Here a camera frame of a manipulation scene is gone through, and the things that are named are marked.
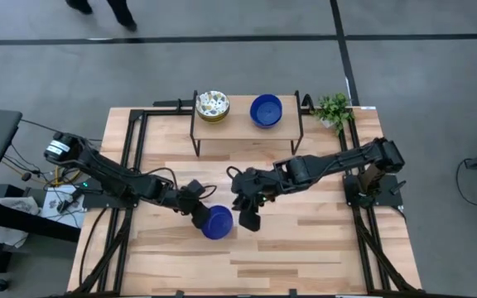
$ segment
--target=blue bowl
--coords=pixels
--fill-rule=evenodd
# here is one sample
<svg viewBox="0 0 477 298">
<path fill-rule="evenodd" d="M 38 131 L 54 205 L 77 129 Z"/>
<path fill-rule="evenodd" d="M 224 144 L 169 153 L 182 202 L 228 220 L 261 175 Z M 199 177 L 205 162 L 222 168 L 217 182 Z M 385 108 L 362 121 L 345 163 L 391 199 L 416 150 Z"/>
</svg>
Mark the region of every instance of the blue bowl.
<svg viewBox="0 0 477 298">
<path fill-rule="evenodd" d="M 253 101 L 249 116 L 260 128 L 273 127 L 281 120 L 281 100 L 272 94 L 261 95 Z"/>
<path fill-rule="evenodd" d="M 224 238 L 233 227 L 233 215 L 224 206 L 215 205 L 209 208 L 210 218 L 202 227 L 202 233 L 209 239 L 217 240 Z"/>
</svg>

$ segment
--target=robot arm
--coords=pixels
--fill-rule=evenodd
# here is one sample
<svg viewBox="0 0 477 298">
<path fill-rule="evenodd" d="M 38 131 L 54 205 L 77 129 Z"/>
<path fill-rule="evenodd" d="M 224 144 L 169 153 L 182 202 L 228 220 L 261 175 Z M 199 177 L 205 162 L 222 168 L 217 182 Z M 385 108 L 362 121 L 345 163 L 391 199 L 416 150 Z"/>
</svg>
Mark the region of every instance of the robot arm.
<svg viewBox="0 0 477 298">
<path fill-rule="evenodd" d="M 279 195 L 308 190 L 326 175 L 366 165 L 369 168 L 358 175 L 359 191 L 362 195 L 374 196 L 378 191 L 378 181 L 386 173 L 399 172 L 404 166 L 404 160 L 395 143 L 385 138 L 376 138 L 360 148 L 336 154 L 296 156 L 276 161 L 271 171 L 248 168 L 241 172 L 230 167 L 228 175 L 233 180 L 231 191 L 237 195 L 234 210 L 241 211 L 238 222 L 245 228 L 258 231 L 258 207 L 264 206 L 267 201 L 273 202 Z M 230 169 L 238 173 L 231 176 Z"/>
<path fill-rule="evenodd" d="M 205 188 L 197 180 L 177 189 L 173 181 L 159 175 L 138 174 L 120 166 L 100 155 L 84 138 L 69 133 L 57 132 L 44 156 L 57 166 L 83 171 L 112 197 L 136 203 L 141 199 L 183 215 L 192 214 L 192 222 L 197 228 L 209 218 L 209 210 L 200 202 Z"/>
</svg>

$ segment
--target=green plant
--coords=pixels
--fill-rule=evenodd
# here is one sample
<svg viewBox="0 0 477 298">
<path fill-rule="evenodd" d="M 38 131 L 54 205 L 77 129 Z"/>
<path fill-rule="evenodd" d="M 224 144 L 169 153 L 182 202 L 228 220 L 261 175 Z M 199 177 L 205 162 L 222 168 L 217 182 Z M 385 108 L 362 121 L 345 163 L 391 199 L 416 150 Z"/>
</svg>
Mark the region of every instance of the green plant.
<svg viewBox="0 0 477 298">
<path fill-rule="evenodd" d="M 322 96 L 320 98 L 320 108 L 314 111 L 314 116 L 320 120 L 328 120 L 336 128 L 336 136 L 344 129 L 344 121 L 353 119 L 353 114 L 348 111 L 347 98 L 344 94 L 334 96 Z"/>
</svg>

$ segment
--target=black pants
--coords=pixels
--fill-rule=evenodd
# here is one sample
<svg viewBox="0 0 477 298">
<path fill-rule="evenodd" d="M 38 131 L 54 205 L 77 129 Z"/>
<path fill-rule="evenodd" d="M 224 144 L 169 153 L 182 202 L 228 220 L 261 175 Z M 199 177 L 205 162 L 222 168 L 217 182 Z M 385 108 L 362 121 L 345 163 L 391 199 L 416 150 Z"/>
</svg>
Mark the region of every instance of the black pants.
<svg viewBox="0 0 477 298">
<path fill-rule="evenodd" d="M 73 2 L 88 2 L 88 0 L 72 0 Z M 119 24 L 128 26 L 134 23 L 132 18 L 132 13 L 128 10 L 128 5 L 126 4 L 126 0 L 108 0 L 109 6 L 113 10 L 113 14 L 115 14 L 115 18 L 117 18 L 117 22 Z"/>
</svg>

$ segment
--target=small wooden shelf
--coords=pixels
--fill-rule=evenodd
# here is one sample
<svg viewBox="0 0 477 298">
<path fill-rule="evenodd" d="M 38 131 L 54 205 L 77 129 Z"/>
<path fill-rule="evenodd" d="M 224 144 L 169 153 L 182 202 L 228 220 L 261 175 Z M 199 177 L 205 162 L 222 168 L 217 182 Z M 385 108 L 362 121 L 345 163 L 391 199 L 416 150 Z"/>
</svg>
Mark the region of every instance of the small wooden shelf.
<svg viewBox="0 0 477 298">
<path fill-rule="evenodd" d="M 228 95 L 229 113 L 219 123 L 208 123 L 195 108 L 192 110 L 191 138 L 195 153 L 200 156 L 202 140 L 281 140 L 291 142 L 291 153 L 296 154 L 303 138 L 299 93 L 276 95 L 282 104 L 282 117 L 275 127 L 257 127 L 249 116 L 252 102 L 258 95 Z"/>
</svg>

